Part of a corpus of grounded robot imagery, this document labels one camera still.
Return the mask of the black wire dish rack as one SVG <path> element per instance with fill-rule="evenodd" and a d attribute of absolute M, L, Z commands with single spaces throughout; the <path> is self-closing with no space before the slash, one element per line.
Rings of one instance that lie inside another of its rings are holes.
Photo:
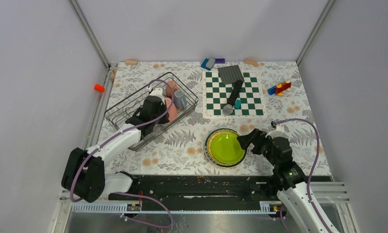
<path fill-rule="evenodd" d="M 174 75 L 172 72 L 167 72 L 152 80 L 152 84 L 147 84 L 141 87 L 105 112 L 105 118 L 115 130 L 119 130 L 120 127 L 127 123 L 138 125 L 152 120 L 161 115 L 160 110 L 165 111 L 165 106 L 155 107 L 155 109 L 153 109 L 154 99 L 148 96 L 149 90 L 152 88 L 161 87 L 164 90 L 164 96 L 166 96 L 165 86 L 170 80 L 175 81 L 179 89 L 184 92 L 187 100 L 187 109 L 177 109 L 178 117 L 176 120 L 172 121 L 171 123 L 156 125 L 154 132 L 147 135 L 146 137 L 140 136 L 140 141 L 131 145 L 129 147 L 130 150 L 139 151 L 145 145 L 172 128 L 189 113 L 193 112 L 198 104 L 197 95 L 194 94 L 194 92 L 192 92 L 191 89 L 189 89 L 176 75 Z M 169 115 L 166 114 L 161 118 L 161 120 L 168 120 L 168 116 Z"/>

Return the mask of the salmon ceramic mug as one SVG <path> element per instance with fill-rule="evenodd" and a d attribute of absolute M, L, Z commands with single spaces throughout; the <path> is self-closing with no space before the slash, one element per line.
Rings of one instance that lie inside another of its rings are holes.
<path fill-rule="evenodd" d="M 166 90 L 165 90 L 165 93 L 166 93 L 166 97 L 168 98 L 171 98 L 173 96 L 173 94 L 179 90 L 179 87 L 177 85 L 177 83 L 173 80 L 170 80 L 167 82 L 168 85 L 166 85 Z"/>

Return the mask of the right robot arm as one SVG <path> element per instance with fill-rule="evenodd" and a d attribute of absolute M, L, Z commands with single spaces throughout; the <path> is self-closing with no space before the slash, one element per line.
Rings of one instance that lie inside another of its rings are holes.
<path fill-rule="evenodd" d="M 266 192 L 273 200 L 280 200 L 304 233 L 337 233 L 318 203 L 309 185 L 309 179 L 293 160 L 292 148 L 280 131 L 263 132 L 254 129 L 237 138 L 243 150 L 253 145 L 251 152 L 262 155 L 273 165 L 273 175 Z"/>

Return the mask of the lime green plate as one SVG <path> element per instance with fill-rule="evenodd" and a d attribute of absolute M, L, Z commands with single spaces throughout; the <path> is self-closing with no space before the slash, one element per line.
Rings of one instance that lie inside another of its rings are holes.
<path fill-rule="evenodd" d="M 217 162 L 224 164 L 235 164 L 245 154 L 235 133 L 219 133 L 211 142 L 211 152 Z"/>

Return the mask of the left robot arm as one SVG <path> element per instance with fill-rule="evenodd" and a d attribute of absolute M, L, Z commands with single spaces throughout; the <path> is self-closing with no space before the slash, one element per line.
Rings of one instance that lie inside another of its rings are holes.
<path fill-rule="evenodd" d="M 72 202 L 96 201 L 106 190 L 105 167 L 119 153 L 142 141 L 157 124 L 168 123 L 168 108 L 163 97 L 149 95 L 143 105 L 112 136 L 87 149 L 71 151 L 61 185 L 70 192 Z"/>

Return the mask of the pink ceramic mug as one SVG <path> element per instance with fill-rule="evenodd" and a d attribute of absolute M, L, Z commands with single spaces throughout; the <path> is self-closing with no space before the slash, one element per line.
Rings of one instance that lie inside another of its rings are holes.
<path fill-rule="evenodd" d="M 165 103 L 166 103 L 166 107 L 170 107 L 169 111 L 168 111 L 168 120 L 169 120 L 169 123 L 171 123 L 172 121 L 176 120 L 177 117 L 178 117 L 178 112 L 177 112 L 177 108 L 174 104 L 174 102 L 170 99 L 170 98 L 164 98 L 165 100 Z"/>

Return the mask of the grey dotted mug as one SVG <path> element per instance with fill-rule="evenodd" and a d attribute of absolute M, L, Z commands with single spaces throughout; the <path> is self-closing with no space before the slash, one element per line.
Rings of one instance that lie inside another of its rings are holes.
<path fill-rule="evenodd" d="M 186 110 L 187 109 L 187 100 L 184 92 L 177 90 L 174 92 L 174 105 L 177 109 Z"/>

